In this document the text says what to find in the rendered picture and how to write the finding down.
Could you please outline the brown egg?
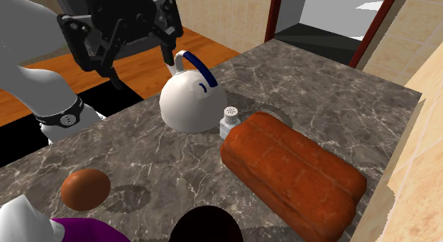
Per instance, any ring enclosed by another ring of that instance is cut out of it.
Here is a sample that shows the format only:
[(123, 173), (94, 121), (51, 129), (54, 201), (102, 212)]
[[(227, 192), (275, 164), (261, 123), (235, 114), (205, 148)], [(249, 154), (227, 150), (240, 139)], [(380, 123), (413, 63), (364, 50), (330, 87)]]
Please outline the brown egg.
[(62, 202), (75, 211), (89, 211), (108, 197), (111, 182), (100, 170), (87, 168), (69, 175), (60, 189)]

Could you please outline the white salt shaker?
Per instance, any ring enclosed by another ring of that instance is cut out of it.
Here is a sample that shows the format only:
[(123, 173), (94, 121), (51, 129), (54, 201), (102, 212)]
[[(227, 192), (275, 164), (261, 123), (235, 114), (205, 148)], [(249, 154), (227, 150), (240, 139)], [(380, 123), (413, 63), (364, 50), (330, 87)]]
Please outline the white salt shaker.
[(224, 110), (224, 117), (219, 122), (219, 134), (225, 139), (230, 130), (241, 123), (238, 118), (238, 109), (234, 106), (228, 106)]

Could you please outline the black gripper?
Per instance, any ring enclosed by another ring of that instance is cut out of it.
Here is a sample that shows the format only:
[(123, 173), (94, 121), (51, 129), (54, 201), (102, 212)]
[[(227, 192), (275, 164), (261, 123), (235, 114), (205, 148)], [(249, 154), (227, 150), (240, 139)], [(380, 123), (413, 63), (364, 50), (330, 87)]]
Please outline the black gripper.
[(176, 0), (85, 0), (92, 25), (110, 41), (102, 55), (91, 57), (84, 41), (90, 26), (67, 14), (57, 16), (57, 22), (75, 62), (85, 72), (95, 70), (109, 78), (118, 90), (124, 88), (113, 67), (114, 58), (125, 43), (144, 38), (151, 33), (160, 38), (160, 47), (166, 65), (173, 66), (176, 39), (183, 35)]

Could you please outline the orange-brown bread loaf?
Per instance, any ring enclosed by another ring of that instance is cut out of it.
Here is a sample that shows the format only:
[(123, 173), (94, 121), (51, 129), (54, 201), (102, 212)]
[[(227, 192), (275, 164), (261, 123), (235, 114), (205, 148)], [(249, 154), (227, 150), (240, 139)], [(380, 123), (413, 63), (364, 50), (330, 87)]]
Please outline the orange-brown bread loaf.
[(337, 242), (367, 179), (266, 112), (232, 128), (222, 162), (305, 242)]

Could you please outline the white rounded object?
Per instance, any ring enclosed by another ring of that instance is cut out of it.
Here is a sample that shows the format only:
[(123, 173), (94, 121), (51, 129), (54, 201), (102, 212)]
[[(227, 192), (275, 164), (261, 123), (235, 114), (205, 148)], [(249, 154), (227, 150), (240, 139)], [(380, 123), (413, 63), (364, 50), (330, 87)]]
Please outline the white rounded object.
[(50, 220), (24, 194), (0, 208), (0, 242), (62, 242), (65, 228)]

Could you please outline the purple rounded object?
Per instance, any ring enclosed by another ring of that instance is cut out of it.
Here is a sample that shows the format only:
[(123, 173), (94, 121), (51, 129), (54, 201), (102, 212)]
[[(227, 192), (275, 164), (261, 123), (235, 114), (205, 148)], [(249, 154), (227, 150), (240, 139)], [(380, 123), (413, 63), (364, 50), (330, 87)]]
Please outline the purple rounded object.
[(93, 218), (54, 218), (63, 225), (62, 242), (131, 242), (120, 231), (107, 223)]

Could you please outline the dark red door frame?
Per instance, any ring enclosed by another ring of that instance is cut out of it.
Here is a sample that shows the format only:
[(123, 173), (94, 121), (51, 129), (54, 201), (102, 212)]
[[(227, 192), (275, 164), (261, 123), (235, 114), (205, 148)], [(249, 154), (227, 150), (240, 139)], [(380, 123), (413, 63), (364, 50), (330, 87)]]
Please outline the dark red door frame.
[[(267, 26), (266, 26), (266, 34), (264, 38), (264, 42), (267, 42), (274, 38), (275, 36), (275, 29), (278, 22), (278, 14), (280, 11), (280, 5), (282, 0), (270, 0), (270, 9), (268, 13), (268, 20), (267, 20)], [(370, 42), (372, 41), (374, 35), (376, 34), (377, 30), (379, 29), (380, 25), (382, 24), (384, 18), (388, 14), (391, 6), (393, 5), (395, 0), (384, 0), (381, 4), (380, 9), (378, 10), (378, 13), (375, 15), (371, 25), (369, 26), (368, 30), (366, 31), (365, 36), (363, 37), (363, 40), (361, 41), (361, 44), (358, 46), (358, 49), (354, 53), (354, 56), (352, 57), (349, 67), (355, 68), (360, 59), (362, 58), (363, 54), (365, 53), (366, 49), (368, 48)]]

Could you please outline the dark maroon round object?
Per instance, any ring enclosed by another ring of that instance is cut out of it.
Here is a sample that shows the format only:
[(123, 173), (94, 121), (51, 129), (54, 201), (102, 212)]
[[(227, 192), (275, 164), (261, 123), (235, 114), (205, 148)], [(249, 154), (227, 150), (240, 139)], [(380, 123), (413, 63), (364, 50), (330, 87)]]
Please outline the dark maroon round object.
[(174, 226), (168, 242), (244, 242), (231, 214), (216, 206), (189, 210)]

